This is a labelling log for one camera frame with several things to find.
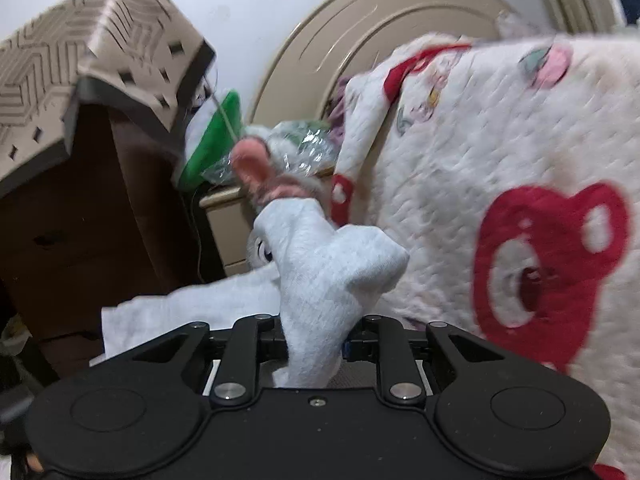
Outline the grey rabbit plush toy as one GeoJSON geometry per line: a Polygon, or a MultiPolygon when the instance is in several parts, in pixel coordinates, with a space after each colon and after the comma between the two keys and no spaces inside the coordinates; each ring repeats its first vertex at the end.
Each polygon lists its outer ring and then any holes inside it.
{"type": "Polygon", "coordinates": [[[295,223],[309,212],[322,226],[329,219],[326,188],[315,176],[285,170],[280,156],[260,136],[244,136],[232,148],[230,165],[256,211],[248,236],[246,260],[257,270],[277,259],[295,233],[295,223]]]}

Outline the white quilt with red bears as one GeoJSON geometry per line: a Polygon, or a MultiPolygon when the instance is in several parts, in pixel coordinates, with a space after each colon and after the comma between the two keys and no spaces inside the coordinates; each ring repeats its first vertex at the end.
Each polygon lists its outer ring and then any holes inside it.
{"type": "Polygon", "coordinates": [[[410,260],[387,304],[581,380],[639,474],[639,44],[429,34],[345,92],[331,216],[410,260]]]}

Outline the clear crinkled plastic bag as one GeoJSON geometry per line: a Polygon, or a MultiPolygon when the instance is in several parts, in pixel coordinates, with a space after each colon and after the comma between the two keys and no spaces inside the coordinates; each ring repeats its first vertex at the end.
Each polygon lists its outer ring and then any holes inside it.
{"type": "MultiPolygon", "coordinates": [[[[320,120],[279,122],[272,128],[243,125],[242,136],[257,136],[265,141],[277,170],[304,176],[332,167],[340,151],[330,126],[320,120]]],[[[234,180],[230,154],[222,162],[206,172],[207,182],[227,185],[234,180]]]]}

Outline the light grey t-shirt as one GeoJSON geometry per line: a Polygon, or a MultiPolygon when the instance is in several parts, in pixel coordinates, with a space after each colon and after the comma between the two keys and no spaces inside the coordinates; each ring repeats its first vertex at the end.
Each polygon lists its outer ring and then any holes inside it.
{"type": "Polygon", "coordinates": [[[409,255],[375,226],[336,228],[312,198],[281,198],[255,220],[272,262],[167,296],[141,296],[101,312],[111,359],[189,322],[214,330],[254,314],[277,315],[288,356],[270,366],[275,387],[322,388],[338,370],[343,341],[407,269],[409,255]]]}

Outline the wooden drawer chest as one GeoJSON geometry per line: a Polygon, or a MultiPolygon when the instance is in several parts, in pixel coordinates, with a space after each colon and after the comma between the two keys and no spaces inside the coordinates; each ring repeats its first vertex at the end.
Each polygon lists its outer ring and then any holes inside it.
{"type": "Polygon", "coordinates": [[[215,61],[171,0],[62,0],[1,41],[1,314],[42,382],[103,351],[101,311],[224,274],[178,173],[215,61]]]}

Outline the green plastic bag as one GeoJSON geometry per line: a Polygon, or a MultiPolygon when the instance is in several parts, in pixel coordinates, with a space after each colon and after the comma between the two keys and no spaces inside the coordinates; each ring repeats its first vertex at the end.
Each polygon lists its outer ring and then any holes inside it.
{"type": "Polygon", "coordinates": [[[222,162],[243,129],[241,99],[235,90],[214,93],[191,118],[184,135],[184,153],[177,188],[193,191],[207,181],[205,174],[222,162]]]}

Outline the beige bed headboard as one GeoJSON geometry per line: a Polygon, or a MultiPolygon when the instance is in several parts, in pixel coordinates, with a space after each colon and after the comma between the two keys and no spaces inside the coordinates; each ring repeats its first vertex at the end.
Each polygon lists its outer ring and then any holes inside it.
{"type": "Polygon", "coordinates": [[[322,116],[338,83],[429,32],[494,40],[506,0],[326,0],[285,40],[247,121],[274,126],[322,116]]]}

